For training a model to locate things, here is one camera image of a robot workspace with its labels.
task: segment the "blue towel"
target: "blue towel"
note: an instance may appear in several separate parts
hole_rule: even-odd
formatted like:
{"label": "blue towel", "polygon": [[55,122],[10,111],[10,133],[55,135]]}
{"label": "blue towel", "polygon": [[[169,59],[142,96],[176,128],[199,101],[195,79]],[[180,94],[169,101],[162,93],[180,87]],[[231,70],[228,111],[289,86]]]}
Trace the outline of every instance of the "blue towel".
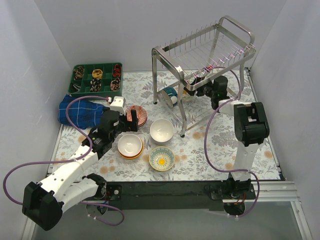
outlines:
{"label": "blue towel", "polygon": [[[65,95],[59,104],[58,121],[63,125],[71,126],[66,116],[66,108],[74,99],[76,99],[76,97]],[[108,109],[108,107],[83,99],[72,104],[69,108],[69,117],[71,121],[81,129],[92,128],[100,123],[101,116],[105,109]]]}

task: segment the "red patterned plate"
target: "red patterned plate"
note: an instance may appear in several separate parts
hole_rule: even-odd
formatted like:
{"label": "red patterned plate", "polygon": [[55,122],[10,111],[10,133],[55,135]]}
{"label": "red patterned plate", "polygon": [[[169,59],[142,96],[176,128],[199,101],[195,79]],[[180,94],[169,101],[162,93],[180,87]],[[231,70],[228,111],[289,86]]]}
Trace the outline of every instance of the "red patterned plate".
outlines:
{"label": "red patterned plate", "polygon": [[138,126],[141,127],[147,121],[147,112],[146,112],[146,110],[142,106],[138,106],[138,105],[133,105],[133,106],[128,107],[125,110],[125,112],[126,112],[126,119],[128,121],[130,121],[130,122],[132,121],[131,109],[132,110],[136,110],[136,115],[138,117]]}

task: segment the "gray floor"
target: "gray floor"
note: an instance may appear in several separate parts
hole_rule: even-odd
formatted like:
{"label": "gray floor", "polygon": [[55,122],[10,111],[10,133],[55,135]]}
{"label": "gray floor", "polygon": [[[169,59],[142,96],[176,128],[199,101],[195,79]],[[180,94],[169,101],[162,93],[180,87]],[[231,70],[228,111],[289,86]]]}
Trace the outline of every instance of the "gray floor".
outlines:
{"label": "gray floor", "polygon": [[[50,231],[36,227],[33,240],[300,240],[290,202],[258,202],[247,216],[234,218],[210,214],[202,209],[125,210],[124,222],[107,226],[87,217],[84,205],[68,210]],[[118,212],[106,212],[108,221],[118,221]]]}

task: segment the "white wall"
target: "white wall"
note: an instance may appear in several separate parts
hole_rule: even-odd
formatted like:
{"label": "white wall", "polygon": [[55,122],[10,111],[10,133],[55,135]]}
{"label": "white wall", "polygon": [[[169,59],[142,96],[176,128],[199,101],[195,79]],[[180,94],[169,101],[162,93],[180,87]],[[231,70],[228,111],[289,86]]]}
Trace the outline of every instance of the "white wall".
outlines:
{"label": "white wall", "polygon": [[252,66],[281,169],[320,239],[320,1],[287,1]]}
{"label": "white wall", "polygon": [[[0,21],[2,182],[19,164],[50,160],[71,69],[33,0],[0,1]],[[22,201],[26,184],[43,178],[47,167],[19,169],[8,179],[9,192]],[[20,239],[26,219],[1,190],[0,239]]]}
{"label": "white wall", "polygon": [[151,70],[153,47],[224,15],[251,28],[259,50],[285,1],[35,0],[70,66],[122,62],[125,71]]}

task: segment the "wire rack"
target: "wire rack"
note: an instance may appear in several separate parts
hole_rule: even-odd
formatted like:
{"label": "wire rack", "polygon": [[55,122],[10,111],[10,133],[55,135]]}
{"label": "wire rack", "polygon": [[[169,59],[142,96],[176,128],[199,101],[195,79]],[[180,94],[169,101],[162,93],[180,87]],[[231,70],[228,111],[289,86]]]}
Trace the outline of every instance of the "wire rack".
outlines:
{"label": "wire rack", "polygon": [[[223,20],[227,20],[237,28],[249,35],[250,41],[245,42],[238,36],[222,26]],[[184,88],[195,91],[197,88],[213,81],[215,78],[225,74],[229,70],[239,66],[240,89],[244,88],[244,63],[251,59],[256,50],[253,33],[243,24],[230,16],[222,17],[219,22],[206,25],[205,27],[191,32],[186,36],[176,38],[174,42],[164,47],[157,46],[152,49],[152,78],[153,78],[153,103],[156,104],[160,91],[158,91],[157,82],[157,60],[162,63],[162,67],[168,69],[178,81],[171,84],[170,87],[178,86],[178,108],[171,109],[175,119],[182,125],[181,136],[185,136],[186,130],[194,127],[197,123],[191,120],[191,126],[188,127],[187,115],[184,108],[183,92]],[[197,84],[191,85],[196,77],[202,77],[203,80]]]}

